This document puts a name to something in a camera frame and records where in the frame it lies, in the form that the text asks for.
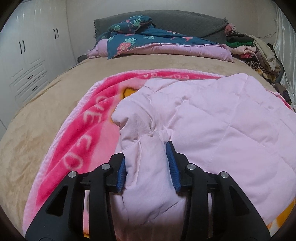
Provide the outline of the pink quilted jacket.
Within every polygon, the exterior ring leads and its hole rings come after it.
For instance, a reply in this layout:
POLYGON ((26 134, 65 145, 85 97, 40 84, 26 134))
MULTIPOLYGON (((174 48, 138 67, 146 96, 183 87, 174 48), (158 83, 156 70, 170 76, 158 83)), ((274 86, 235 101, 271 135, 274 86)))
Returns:
POLYGON ((150 79, 112 120, 127 170, 111 197, 118 240, 179 240, 186 198, 171 182, 168 141, 205 172, 228 172, 272 233, 295 206, 295 112, 252 76, 150 79))

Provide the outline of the pile of folded clothes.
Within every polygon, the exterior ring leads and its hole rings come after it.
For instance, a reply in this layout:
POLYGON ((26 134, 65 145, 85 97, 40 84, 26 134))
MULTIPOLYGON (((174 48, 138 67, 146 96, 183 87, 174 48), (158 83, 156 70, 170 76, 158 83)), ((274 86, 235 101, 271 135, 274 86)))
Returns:
POLYGON ((233 24, 225 27, 225 36, 226 45, 233 57, 257 72, 291 105, 290 95, 280 83, 285 71, 276 56, 273 45, 253 35, 239 33, 233 24))

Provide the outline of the pink cartoon bear blanket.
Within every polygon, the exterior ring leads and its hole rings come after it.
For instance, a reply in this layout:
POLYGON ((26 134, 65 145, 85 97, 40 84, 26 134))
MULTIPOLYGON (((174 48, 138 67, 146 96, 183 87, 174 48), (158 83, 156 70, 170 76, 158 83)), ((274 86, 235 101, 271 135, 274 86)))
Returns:
MULTIPOLYGON (((119 73, 95 83, 67 117, 41 164, 25 206, 24 234, 48 197, 70 171, 78 174, 92 172, 108 163, 112 155, 121 153, 116 151, 120 133, 112 114, 124 98, 136 93, 154 78, 187 81, 217 80, 222 77, 225 76, 185 69, 137 70, 119 73)), ((294 209, 295 206, 275 233, 266 225, 270 238, 287 226, 294 209)))

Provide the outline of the tan bed cover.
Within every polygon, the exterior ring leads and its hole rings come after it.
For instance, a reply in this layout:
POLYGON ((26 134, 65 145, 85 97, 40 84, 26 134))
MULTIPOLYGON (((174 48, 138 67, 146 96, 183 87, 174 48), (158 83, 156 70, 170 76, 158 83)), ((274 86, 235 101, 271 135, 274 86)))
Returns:
POLYGON ((58 76, 19 110, 1 139, 1 207, 18 231, 41 162, 58 130, 95 82, 143 69, 178 68, 224 76, 246 73, 266 89, 272 86, 245 63, 182 55, 130 55, 87 59, 58 76))

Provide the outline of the white wardrobe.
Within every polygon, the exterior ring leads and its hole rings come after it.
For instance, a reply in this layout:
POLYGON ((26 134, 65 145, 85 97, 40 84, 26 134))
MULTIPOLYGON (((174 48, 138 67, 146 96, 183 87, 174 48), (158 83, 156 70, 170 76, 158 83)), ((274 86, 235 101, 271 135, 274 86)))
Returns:
POLYGON ((23 1, 1 30, 1 124, 76 64, 66 1, 23 1))

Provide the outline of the cream satin curtain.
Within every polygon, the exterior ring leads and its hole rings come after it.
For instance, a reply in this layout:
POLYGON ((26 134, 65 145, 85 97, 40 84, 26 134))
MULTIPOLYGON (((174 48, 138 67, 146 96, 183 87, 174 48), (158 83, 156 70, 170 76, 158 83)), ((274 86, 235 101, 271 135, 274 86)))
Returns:
POLYGON ((295 30, 276 4, 275 9, 277 30, 274 49, 284 68, 281 84, 287 89, 295 109, 295 30))

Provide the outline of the dark grey headboard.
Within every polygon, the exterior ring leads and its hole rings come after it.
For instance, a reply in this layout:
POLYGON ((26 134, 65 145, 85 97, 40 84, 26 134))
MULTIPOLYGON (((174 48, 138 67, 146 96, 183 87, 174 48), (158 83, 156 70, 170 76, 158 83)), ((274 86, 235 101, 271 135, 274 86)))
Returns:
POLYGON ((94 21, 94 37, 97 39, 108 27, 131 16, 145 15, 152 18, 158 29, 169 30, 188 36, 204 38, 220 44, 226 43, 226 18, 216 18, 200 13, 178 10, 147 10, 122 13, 94 21))

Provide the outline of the blue floral pink quilt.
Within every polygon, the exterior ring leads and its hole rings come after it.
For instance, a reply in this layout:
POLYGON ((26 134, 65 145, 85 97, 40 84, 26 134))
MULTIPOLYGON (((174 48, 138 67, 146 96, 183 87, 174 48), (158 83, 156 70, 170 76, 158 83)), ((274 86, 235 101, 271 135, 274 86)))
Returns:
POLYGON ((226 45, 155 28, 149 16, 132 16, 110 26, 97 38, 87 57, 112 59, 131 54, 173 54, 233 61, 226 45))

